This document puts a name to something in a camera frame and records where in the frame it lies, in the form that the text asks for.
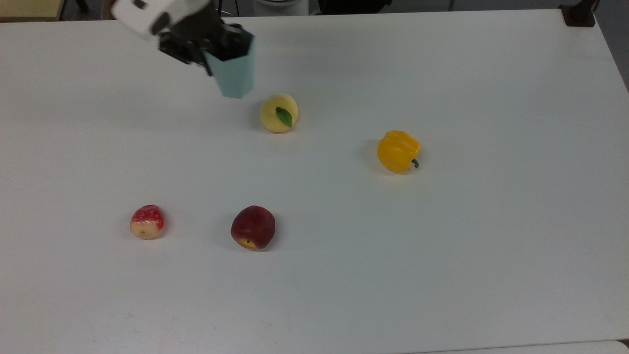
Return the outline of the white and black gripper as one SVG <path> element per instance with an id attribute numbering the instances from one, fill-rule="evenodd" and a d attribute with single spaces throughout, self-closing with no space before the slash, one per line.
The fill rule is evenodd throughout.
<path id="1" fill-rule="evenodd" d="M 242 26 L 225 23 L 213 0 L 117 0 L 112 15 L 139 38 L 157 38 L 160 52 L 201 65 L 209 77 L 208 54 L 220 60 L 242 56 Z"/>

